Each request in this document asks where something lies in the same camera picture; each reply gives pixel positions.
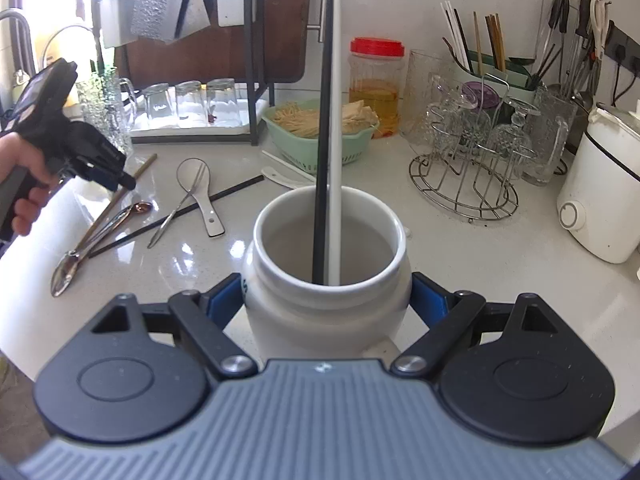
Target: white tray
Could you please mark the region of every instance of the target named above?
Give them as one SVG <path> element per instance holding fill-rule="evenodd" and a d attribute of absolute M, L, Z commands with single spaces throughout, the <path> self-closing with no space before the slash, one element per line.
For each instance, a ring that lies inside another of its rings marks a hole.
<path fill-rule="evenodd" d="M 255 103 L 255 118 L 257 123 L 262 120 L 262 114 L 269 107 L 264 99 L 258 99 Z M 192 136 L 192 135 L 242 135 L 249 133 L 249 110 L 247 99 L 238 99 L 240 120 L 242 126 L 232 128 L 218 128 L 216 126 L 199 126 L 196 128 L 157 128 L 155 130 L 146 129 L 146 113 L 142 112 L 136 117 L 136 125 L 130 132 L 131 138 L 139 137 L 161 137 L 161 136 Z"/>

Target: plastic jar with red lid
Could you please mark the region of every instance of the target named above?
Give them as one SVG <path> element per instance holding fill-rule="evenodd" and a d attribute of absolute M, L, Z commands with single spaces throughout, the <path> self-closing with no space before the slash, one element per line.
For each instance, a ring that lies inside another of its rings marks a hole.
<path fill-rule="evenodd" d="M 398 94 L 404 59 L 400 41 L 383 38 L 353 38 L 349 57 L 349 102 L 364 101 L 380 119 L 375 137 L 388 137 L 398 130 Z"/>

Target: yellow liquid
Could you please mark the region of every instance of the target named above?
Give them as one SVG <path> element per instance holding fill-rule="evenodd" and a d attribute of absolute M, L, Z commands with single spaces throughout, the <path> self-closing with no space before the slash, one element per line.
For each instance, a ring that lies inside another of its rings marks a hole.
<path fill-rule="evenodd" d="M 349 88 L 349 102 L 364 101 L 378 115 L 380 127 L 375 137 L 389 137 L 398 130 L 398 88 L 380 79 L 363 79 Z"/>

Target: brown cutting board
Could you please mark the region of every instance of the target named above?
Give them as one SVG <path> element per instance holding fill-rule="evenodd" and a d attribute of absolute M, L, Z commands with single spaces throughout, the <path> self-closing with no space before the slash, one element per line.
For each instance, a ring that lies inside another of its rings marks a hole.
<path fill-rule="evenodd" d="M 305 71 L 306 24 L 309 0 L 264 0 L 265 77 L 267 82 L 291 83 Z M 221 77 L 244 80 L 244 27 L 219 27 L 214 9 L 211 26 L 172 44 L 140 38 L 116 49 L 120 74 L 137 89 L 159 82 L 207 82 Z M 254 27 L 254 66 L 260 55 Z"/>

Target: green plastic basket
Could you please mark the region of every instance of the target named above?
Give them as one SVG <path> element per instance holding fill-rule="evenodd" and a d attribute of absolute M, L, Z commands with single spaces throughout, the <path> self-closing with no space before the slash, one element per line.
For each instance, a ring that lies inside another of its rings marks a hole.
<path fill-rule="evenodd" d="M 314 110 L 320 107 L 318 99 L 298 103 L 303 110 Z M 282 155 L 307 173 L 318 172 L 318 139 L 303 139 L 288 132 L 273 122 L 273 115 L 278 107 L 267 108 L 262 118 L 267 123 L 267 128 L 273 143 L 282 152 Z M 357 160 L 369 145 L 373 132 L 378 127 L 374 124 L 353 135 L 342 136 L 342 163 L 348 164 Z"/>

